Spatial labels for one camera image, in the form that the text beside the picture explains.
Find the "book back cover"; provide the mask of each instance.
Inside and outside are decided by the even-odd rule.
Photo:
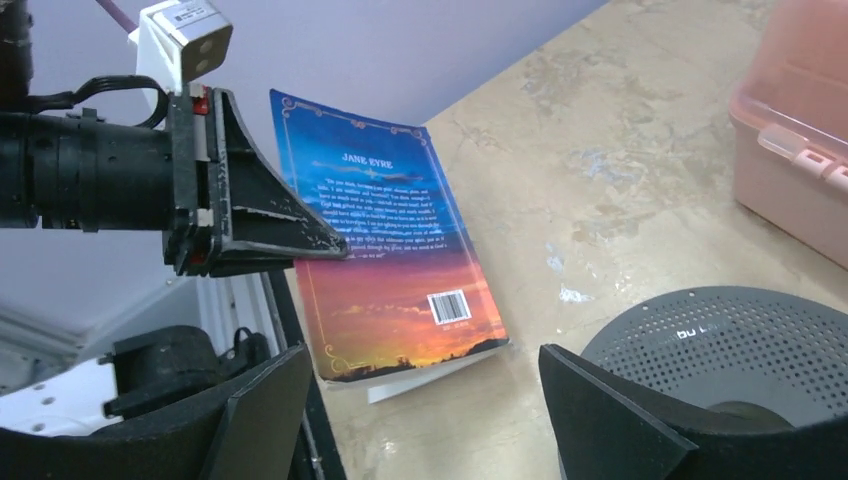
[[[424,128],[271,91],[283,178],[350,247],[295,263],[318,375],[354,382],[508,343]]]

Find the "wall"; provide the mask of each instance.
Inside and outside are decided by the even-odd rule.
[[[153,3],[117,2],[126,12]],[[228,59],[204,81],[234,90],[248,128],[277,163],[268,90],[421,124],[597,8],[600,0],[314,0],[214,2],[235,25]],[[134,71],[125,33],[94,0],[30,0],[33,93]],[[141,94],[91,100],[135,123]],[[85,333],[162,288],[159,234],[0,231],[3,309]]]

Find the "pink container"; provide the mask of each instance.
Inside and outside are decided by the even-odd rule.
[[[848,268],[848,0],[783,0],[730,102],[736,199]]]

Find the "perforated hole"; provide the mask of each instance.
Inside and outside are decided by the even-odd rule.
[[[600,366],[664,393],[705,372],[758,372],[802,390],[834,415],[848,412],[841,317],[702,291],[675,298],[629,312],[627,328],[602,346]]]

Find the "table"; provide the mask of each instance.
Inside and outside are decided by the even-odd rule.
[[[772,4],[614,1],[427,124],[514,344],[376,405],[324,392],[348,478],[558,479],[539,345],[655,295],[848,310],[848,272],[732,198],[728,99]]]

